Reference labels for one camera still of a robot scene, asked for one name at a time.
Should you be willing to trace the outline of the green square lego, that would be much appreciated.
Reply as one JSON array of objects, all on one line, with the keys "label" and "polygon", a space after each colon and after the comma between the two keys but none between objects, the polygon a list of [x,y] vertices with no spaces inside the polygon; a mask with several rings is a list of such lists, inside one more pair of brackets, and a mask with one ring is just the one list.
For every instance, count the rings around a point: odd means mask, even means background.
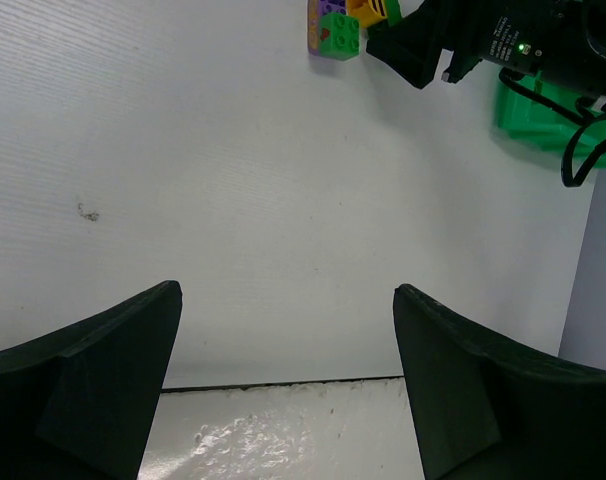
[{"label": "green square lego", "polygon": [[311,55],[349,60],[359,55],[360,23],[342,0],[307,1],[307,46]]}]

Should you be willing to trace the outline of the yellow striped slope lego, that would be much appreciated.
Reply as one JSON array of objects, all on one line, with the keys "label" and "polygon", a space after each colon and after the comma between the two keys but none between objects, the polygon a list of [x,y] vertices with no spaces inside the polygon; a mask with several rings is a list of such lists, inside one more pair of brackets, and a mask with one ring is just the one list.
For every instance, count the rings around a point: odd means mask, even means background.
[{"label": "yellow striped slope lego", "polygon": [[346,0],[349,16],[359,20],[362,28],[369,28],[388,18],[384,0]]}]

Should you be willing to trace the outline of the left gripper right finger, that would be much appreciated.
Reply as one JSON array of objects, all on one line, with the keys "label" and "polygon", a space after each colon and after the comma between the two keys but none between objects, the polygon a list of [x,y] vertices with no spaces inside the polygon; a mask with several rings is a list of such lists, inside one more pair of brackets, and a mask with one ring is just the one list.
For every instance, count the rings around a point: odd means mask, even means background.
[{"label": "left gripper right finger", "polygon": [[394,327],[428,479],[606,479],[606,371],[397,288]]}]

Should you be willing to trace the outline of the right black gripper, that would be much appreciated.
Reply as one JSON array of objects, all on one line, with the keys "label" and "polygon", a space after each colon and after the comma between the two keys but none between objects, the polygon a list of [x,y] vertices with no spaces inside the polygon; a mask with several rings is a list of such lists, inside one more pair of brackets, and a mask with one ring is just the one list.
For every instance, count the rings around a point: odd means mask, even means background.
[{"label": "right black gripper", "polygon": [[[457,1],[445,47],[586,97],[606,95],[606,1]],[[366,52],[417,89],[433,81],[446,2],[424,1]]]}]

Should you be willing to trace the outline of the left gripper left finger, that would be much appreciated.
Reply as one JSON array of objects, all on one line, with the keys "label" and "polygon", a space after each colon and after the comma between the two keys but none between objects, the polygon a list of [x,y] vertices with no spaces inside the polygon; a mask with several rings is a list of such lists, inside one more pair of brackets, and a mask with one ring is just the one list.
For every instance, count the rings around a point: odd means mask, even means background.
[{"label": "left gripper left finger", "polygon": [[0,479],[137,477],[182,312],[164,281],[0,351]]}]

